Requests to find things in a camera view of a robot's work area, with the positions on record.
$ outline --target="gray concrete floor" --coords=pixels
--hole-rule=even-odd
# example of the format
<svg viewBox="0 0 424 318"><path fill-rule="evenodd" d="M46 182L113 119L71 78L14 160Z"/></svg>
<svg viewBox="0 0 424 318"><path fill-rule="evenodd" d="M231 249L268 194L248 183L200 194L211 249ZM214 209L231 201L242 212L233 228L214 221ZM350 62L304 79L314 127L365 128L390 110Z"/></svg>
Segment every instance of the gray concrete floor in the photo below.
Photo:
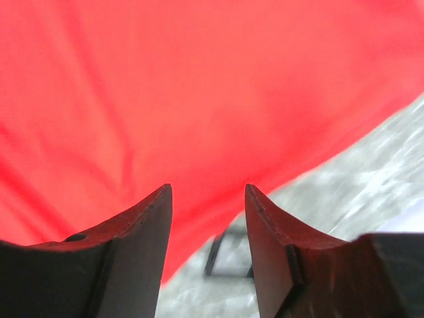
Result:
<svg viewBox="0 0 424 318"><path fill-rule="evenodd" d="M275 191L271 198L311 226L351 240L375 231L424 197L422 99L392 117L330 162ZM236 226L245 226L243 217ZM250 280L203 278L204 246L160 292L157 318L254 318L258 309ZM226 240L218 268L250 265L247 240Z"/></svg>

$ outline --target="small hole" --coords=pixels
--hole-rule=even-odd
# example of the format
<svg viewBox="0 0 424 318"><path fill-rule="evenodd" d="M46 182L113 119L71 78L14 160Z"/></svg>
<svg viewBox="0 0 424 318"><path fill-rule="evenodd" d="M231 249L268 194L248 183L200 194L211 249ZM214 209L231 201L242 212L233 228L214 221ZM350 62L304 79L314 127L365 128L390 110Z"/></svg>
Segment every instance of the small hole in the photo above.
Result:
<svg viewBox="0 0 424 318"><path fill-rule="evenodd" d="M83 233L78 233L78 234L74 234L71 235L70 237L68 237L65 242L75 242L77 240L83 240L87 237L87 235L83 234Z"/></svg>

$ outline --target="red fabric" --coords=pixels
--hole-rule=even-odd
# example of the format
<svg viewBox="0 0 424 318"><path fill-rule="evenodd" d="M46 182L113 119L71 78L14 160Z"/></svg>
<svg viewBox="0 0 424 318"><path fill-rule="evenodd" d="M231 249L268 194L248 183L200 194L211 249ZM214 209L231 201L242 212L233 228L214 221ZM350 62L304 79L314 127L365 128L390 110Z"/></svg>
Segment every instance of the red fabric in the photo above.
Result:
<svg viewBox="0 0 424 318"><path fill-rule="evenodd" d="M421 93L417 4L2 1L1 238L62 240L171 183L165 282L246 182L273 190Z"/></svg>

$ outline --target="white surface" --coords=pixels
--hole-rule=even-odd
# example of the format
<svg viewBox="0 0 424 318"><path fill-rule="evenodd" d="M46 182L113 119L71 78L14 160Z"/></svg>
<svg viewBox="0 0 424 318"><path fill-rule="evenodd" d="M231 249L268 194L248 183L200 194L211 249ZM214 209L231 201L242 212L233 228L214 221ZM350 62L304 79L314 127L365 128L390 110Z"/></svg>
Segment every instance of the white surface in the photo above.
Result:
<svg viewBox="0 0 424 318"><path fill-rule="evenodd" d="M377 231L424 233L424 200L420 199L407 211L394 217Z"/></svg>

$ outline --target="metal stand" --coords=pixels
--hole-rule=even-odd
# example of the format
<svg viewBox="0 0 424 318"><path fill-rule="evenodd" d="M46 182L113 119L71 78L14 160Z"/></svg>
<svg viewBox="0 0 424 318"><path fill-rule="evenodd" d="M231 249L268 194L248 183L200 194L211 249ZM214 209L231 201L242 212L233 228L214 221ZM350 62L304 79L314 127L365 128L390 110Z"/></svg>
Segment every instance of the metal stand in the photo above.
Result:
<svg viewBox="0 0 424 318"><path fill-rule="evenodd" d="M249 268L247 274L236 273L236 272L216 272L213 270L215 261L218 256L219 248L221 247L221 243L225 236L232 235L234 237L246 237L247 231L246 229L232 229L228 228L225 232L217 237L211 245L211 250L209 251L209 255L207 257L204 276L205 277L225 277L225 278L253 278L253 268L252 266Z"/></svg>

